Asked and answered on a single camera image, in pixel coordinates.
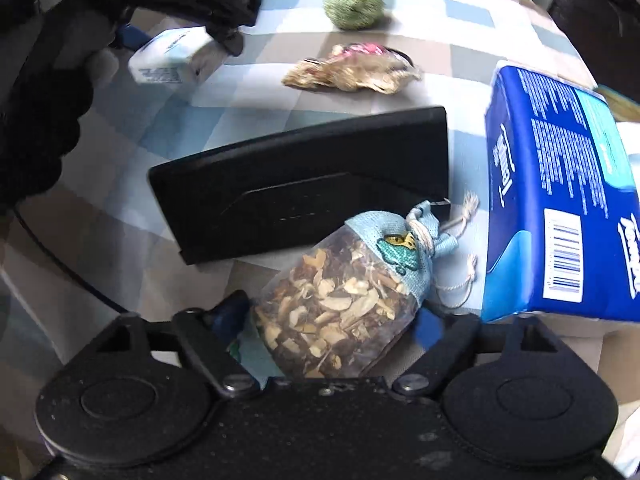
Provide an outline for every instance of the drawstring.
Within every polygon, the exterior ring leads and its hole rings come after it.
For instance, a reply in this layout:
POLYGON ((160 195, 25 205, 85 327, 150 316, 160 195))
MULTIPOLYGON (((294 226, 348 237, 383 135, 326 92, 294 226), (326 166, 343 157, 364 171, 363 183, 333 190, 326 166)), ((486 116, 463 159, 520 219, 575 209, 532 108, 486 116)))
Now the drawstring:
MULTIPOLYGON (((476 213, 478 209, 479 200, 478 196, 475 193, 471 193, 469 191, 465 192, 465 197, 462 201, 462 212, 458 218, 450 220, 448 222, 444 222, 444 224, 440 225, 440 231, 445 231, 446 229, 450 229, 455 225, 462 224, 458 232, 454 235, 456 238, 460 238, 465 232, 466 226, 473 218, 473 215, 476 213)), ((434 253, 434 243, 433 238, 431 237, 431 233, 429 229, 423 225, 418 218, 422 216, 422 210, 420 208, 414 207, 409 211, 409 214, 406 216, 405 221, 409 226, 409 229, 414 233, 415 237, 418 239, 418 242, 427 250, 429 256, 433 256, 434 253)), ((466 259, 466 278, 465 281, 459 283, 458 285, 453 286, 443 286, 435 283, 435 279, 433 280, 434 286, 436 289, 436 295, 438 300, 442 304, 442 306, 450 309, 456 309, 461 307, 466 303, 466 300, 469 299, 471 295, 471 288, 473 286, 473 282, 476 280, 476 263, 478 262, 478 257, 475 254, 470 254, 466 259), (459 288, 465 287, 465 295, 462 300, 454 305, 447 306, 440 297, 441 292, 450 292, 452 290, 458 290, 459 288)))

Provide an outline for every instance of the black rectangular object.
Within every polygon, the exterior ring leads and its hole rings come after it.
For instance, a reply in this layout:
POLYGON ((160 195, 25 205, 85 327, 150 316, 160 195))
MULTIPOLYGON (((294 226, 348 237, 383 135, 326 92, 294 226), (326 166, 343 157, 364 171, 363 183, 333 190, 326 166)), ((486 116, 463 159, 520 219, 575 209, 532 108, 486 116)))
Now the black rectangular object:
POLYGON ((148 179, 187 264, 314 244, 357 213, 405 215, 446 198, 446 112, 418 108, 259 137, 161 164, 148 179))

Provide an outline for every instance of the table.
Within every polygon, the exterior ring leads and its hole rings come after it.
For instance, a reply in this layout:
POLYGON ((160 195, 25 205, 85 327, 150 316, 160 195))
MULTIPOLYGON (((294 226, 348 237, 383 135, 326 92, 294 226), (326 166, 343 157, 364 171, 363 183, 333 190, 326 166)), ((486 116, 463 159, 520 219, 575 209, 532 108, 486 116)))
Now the table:
MULTIPOLYGON (((100 291, 149 320, 184 308, 211 308, 236 288, 255 294, 300 250, 185 266, 146 181, 148 169, 309 124, 443 105, 451 214, 459 213, 466 189, 479 196, 480 209, 459 250, 437 262, 436 276, 441 283, 460 282, 466 255, 477 254, 478 279, 466 307, 478 311, 488 223, 484 111, 496 64, 518 62, 591 88, 590 72, 529 0, 385 0, 391 19, 363 32, 336 30, 321 1, 264 0, 257 24, 245 30, 242 55, 229 59, 188 100, 165 87, 137 86, 127 72, 127 56, 120 54, 120 71, 96 92, 94 106, 81 119, 81 140, 65 157, 60 182, 21 206, 41 241, 100 291), (424 71, 422 81, 394 96, 317 94, 281 85, 298 60, 353 41, 407 53, 424 71)), ((175 25, 162 21, 155 31, 175 25)), ((0 393, 0 420, 8 431, 33 440, 33 425, 24 425, 39 387, 114 313, 50 263, 17 222, 0 224, 0 238, 0 374, 11 383, 0 393)), ((420 352, 406 345, 405 358, 420 352)))

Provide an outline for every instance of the green yarn ball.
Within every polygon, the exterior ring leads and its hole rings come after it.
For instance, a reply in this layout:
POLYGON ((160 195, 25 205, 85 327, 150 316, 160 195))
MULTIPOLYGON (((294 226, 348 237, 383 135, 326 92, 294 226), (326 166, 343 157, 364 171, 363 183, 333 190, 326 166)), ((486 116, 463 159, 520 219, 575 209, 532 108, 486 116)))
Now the green yarn ball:
POLYGON ((324 13, 342 30, 358 30, 382 18, 383 0, 322 0, 324 13))

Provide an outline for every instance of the black cable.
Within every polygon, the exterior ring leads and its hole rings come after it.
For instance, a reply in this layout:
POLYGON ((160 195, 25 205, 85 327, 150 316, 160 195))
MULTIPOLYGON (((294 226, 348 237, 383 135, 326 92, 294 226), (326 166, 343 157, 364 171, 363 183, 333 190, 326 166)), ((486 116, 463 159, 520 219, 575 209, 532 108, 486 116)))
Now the black cable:
POLYGON ((87 280, 85 280, 84 278, 79 276, 74 270, 70 269, 54 253, 49 251, 49 249, 47 249, 45 247, 45 245, 38 239, 38 237, 35 235, 35 233, 27 225, 27 222, 24 221, 24 218, 22 218, 22 215, 18 211, 18 208, 14 207, 13 211, 14 211, 15 217, 18 219, 18 222, 20 222, 20 225, 26 231, 26 233, 29 235, 29 238, 31 238, 33 243, 35 243, 38 246, 38 248, 43 253, 45 253, 49 257, 49 259, 51 259, 51 261, 54 262, 60 268, 60 270, 62 270, 62 272, 64 272, 68 277, 70 277, 79 286, 84 288, 84 290, 86 290, 89 294, 92 294, 93 296, 95 296, 98 300, 103 302, 110 309, 115 310, 118 314, 126 314, 127 312, 129 312, 126 308, 120 306, 115 301, 113 301, 112 299, 108 298, 103 293, 101 293, 91 283, 87 282, 87 280))

